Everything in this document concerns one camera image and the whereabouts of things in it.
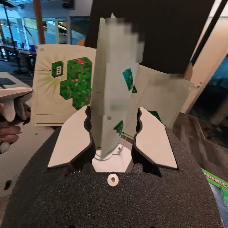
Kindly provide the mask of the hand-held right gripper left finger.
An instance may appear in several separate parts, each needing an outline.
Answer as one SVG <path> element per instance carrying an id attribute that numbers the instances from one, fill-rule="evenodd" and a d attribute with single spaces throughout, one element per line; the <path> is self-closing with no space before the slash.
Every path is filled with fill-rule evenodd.
<path id="1" fill-rule="evenodd" d="M 62 125 L 49 169 L 67 166 L 71 171 L 81 171 L 86 163 L 92 163 L 96 149 L 90 119 L 90 106 L 84 106 Z"/>

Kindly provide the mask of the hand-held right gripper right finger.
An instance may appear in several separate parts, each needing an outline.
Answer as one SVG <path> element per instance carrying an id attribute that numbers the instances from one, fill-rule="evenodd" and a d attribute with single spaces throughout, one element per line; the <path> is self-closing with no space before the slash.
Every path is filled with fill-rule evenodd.
<path id="1" fill-rule="evenodd" d="M 178 170 L 165 126 L 145 108 L 138 108 L 132 160 L 143 172 L 160 172 L 159 168 Z"/>

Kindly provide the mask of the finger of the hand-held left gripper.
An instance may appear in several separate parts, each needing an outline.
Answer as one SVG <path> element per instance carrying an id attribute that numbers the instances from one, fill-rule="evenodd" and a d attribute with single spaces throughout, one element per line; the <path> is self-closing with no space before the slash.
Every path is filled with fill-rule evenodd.
<path id="1" fill-rule="evenodd" d="M 25 103 L 32 98 L 32 93 L 33 89 L 28 87 L 1 88 L 0 103 L 14 99 L 21 99 L 21 102 Z"/>

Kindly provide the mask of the green cardboard lego box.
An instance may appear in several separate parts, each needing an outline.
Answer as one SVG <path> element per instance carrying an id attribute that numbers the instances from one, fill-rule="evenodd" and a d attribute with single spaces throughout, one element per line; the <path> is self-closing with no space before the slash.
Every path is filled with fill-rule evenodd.
<path id="1" fill-rule="evenodd" d="M 228 183 L 221 178 L 202 169 L 218 205 L 221 221 L 224 228 L 228 227 Z"/>

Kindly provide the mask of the person's left hand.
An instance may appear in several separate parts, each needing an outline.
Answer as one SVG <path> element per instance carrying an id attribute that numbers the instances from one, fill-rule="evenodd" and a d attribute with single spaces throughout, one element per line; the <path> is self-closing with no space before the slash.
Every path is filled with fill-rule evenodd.
<path id="1" fill-rule="evenodd" d="M 19 124 L 25 125 L 30 122 L 31 110 L 27 105 L 24 105 L 24 111 L 26 120 L 22 120 L 16 115 L 12 122 L 6 121 L 2 114 L 0 114 L 0 144 L 7 142 L 11 145 L 18 140 L 18 134 L 21 133 Z"/>

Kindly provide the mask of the open instruction booklet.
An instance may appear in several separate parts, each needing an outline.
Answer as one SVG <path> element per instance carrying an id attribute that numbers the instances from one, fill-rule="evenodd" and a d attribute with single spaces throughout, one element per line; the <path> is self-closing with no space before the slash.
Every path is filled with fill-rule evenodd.
<path id="1" fill-rule="evenodd" d="M 173 127 L 193 83 L 180 74 L 139 66 L 144 41 L 124 19 L 100 19 L 97 48 L 45 44 L 37 48 L 32 121 L 62 126 L 90 106 L 96 150 L 105 158 L 119 145 L 122 132 L 134 137 L 134 114 L 141 105 L 158 112 Z"/>

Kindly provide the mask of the long wooden office desk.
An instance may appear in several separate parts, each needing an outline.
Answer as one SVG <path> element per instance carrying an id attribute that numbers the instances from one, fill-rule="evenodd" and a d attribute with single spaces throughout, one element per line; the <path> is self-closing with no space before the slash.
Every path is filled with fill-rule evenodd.
<path id="1" fill-rule="evenodd" d="M 4 50 L 10 52 L 10 53 L 13 53 L 13 54 L 15 54 L 15 50 L 16 50 L 18 56 L 19 55 L 25 56 L 26 58 L 36 60 L 36 52 L 30 51 L 30 50 L 25 50 L 25 49 L 18 48 L 18 47 L 16 47 L 14 49 L 13 46 L 6 45 L 6 44 L 0 44 L 0 47 L 3 48 Z"/>

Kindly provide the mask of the wooden book stand white base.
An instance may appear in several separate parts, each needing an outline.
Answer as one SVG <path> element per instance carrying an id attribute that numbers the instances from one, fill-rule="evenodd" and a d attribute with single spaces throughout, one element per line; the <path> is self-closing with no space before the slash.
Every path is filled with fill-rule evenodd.
<path id="1" fill-rule="evenodd" d="M 189 62 L 184 75 L 171 78 L 171 75 L 161 73 L 139 65 L 130 103 L 130 110 L 125 120 L 123 135 L 132 139 L 136 134 L 137 112 L 139 107 L 147 111 L 155 111 L 164 126 L 173 130 L 174 123 L 189 95 L 194 83 L 191 82 L 193 71 Z M 130 156 L 132 142 L 120 140 L 118 147 L 104 160 L 96 154 L 93 159 L 98 172 L 126 172 L 133 165 Z"/>

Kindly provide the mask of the black panel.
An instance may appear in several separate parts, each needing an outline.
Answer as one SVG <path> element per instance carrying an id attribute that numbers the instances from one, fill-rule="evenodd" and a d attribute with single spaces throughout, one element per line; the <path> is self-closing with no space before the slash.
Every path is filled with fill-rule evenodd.
<path id="1" fill-rule="evenodd" d="M 184 74 L 214 0 L 93 0 L 85 46 L 96 48 L 100 18 L 124 18 L 144 38 L 141 65 Z"/>

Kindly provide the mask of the black floor lamp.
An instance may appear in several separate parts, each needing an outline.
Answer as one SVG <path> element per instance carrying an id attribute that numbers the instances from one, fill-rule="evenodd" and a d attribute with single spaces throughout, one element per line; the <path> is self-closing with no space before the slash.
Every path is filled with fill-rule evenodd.
<path id="1" fill-rule="evenodd" d="M 194 64 L 197 62 L 205 44 L 207 43 L 216 23 L 218 22 L 219 18 L 221 17 L 221 14 L 224 11 L 224 9 L 226 8 L 227 4 L 228 4 L 227 0 L 215 0 L 214 4 L 212 6 L 212 9 L 209 13 L 208 19 L 203 28 L 203 31 L 198 40 L 198 43 L 196 45 L 196 48 L 192 54 L 192 57 L 190 60 L 192 66 L 194 66 Z"/>

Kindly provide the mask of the wooden post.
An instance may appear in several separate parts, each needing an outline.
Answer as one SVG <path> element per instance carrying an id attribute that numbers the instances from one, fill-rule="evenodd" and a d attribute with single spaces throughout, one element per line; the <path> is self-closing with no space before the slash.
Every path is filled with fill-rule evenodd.
<path id="1" fill-rule="evenodd" d="M 33 9 L 36 18 L 36 26 L 38 32 L 38 40 L 39 44 L 45 44 L 45 36 L 43 30 L 43 20 L 42 20 L 42 12 L 41 12 L 41 1 L 33 0 Z"/>

